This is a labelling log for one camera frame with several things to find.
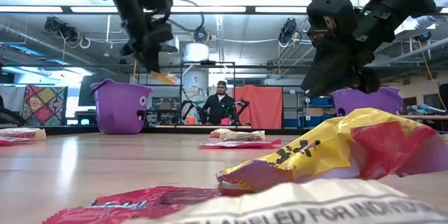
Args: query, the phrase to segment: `ceiling light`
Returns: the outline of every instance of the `ceiling light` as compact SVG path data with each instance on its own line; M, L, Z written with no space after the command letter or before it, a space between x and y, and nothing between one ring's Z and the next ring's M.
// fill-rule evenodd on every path
M307 7L255 7L258 13L306 13Z
M117 13L115 6L86 6L86 7L70 7L75 13Z
M0 12L61 13L61 7L54 6L0 6Z
M246 12L246 7L243 6L173 6L171 12L173 13L243 13Z

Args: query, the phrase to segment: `ceiling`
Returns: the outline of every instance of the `ceiling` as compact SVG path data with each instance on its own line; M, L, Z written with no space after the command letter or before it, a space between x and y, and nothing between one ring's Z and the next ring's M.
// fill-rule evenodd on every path
M202 6L306 6L308 0L193 0ZM368 0L352 0L354 5L362 6ZM102 0L0 0L0 5L70 5L70 6L111 6L109 1ZM6 25L12 25L17 30L26 34L38 34L45 37L45 42L55 45L57 48L63 47L62 39L57 34L49 34L44 28L46 18L50 15L42 14L19 14L19 15L0 15L0 23ZM74 55L78 55L85 59L88 59L90 65L106 65L106 64L118 64L120 59L127 58L129 63L132 63L131 57L123 57L120 55L120 48L123 43L119 43L118 40L127 39L126 33L120 28L120 18L117 15L54 15L63 22L70 26L74 26L77 30L87 38L99 39L105 41L108 39L108 43L92 42L91 46L87 49L75 48L70 49L70 52ZM246 41L246 43L235 43L229 41L220 41L220 46L223 47L224 59L226 62L236 62L238 65L260 65L266 64L270 60L277 60L279 58L279 52L283 48L279 47L278 38L279 30L286 21L287 18L295 18L298 25L301 26L303 32L303 39L308 40L306 36L306 30L309 28L309 24L306 21L305 15L214 15L206 14L204 27L211 35L218 35L219 39ZM172 20L182 24L185 27L191 29L195 28L200 23L200 15L172 15ZM222 18L222 37L217 32L217 20ZM445 18L440 18L436 22L437 27L433 31L433 41L445 39L448 32ZM187 43L192 43L191 35L188 32L173 26L174 34L181 42L180 53L160 54L160 64L170 65L178 64L180 62L182 48ZM416 36L418 33L424 31L415 32L403 32L398 35L397 40L391 44L385 44L381 47L381 50L377 52L378 57L381 60L387 62L394 57L406 54L410 51L409 37ZM268 42L254 43L254 41L270 40ZM216 53L218 44L216 40L211 40L207 43L211 48L211 60L218 60L218 54ZM285 65L302 65L308 66L313 57L314 52L309 52L310 45L294 45L284 50L280 55L281 58L286 60L281 61ZM105 57L104 53L108 53L110 56ZM446 56L445 49L442 47L435 48L433 50L434 59ZM62 59L62 53L54 53L49 55L51 58ZM65 62L70 64L83 64L88 65L85 62L81 62L75 57L67 56L64 58ZM444 67L444 62L437 62L439 67ZM421 55L414 55L407 57L400 61L394 62L394 65L415 67L422 64ZM265 69L238 69L238 73L257 73L257 74L277 74L275 71L267 71ZM291 69L287 71L286 75L303 74L305 71ZM388 71L388 74L399 74L397 71Z

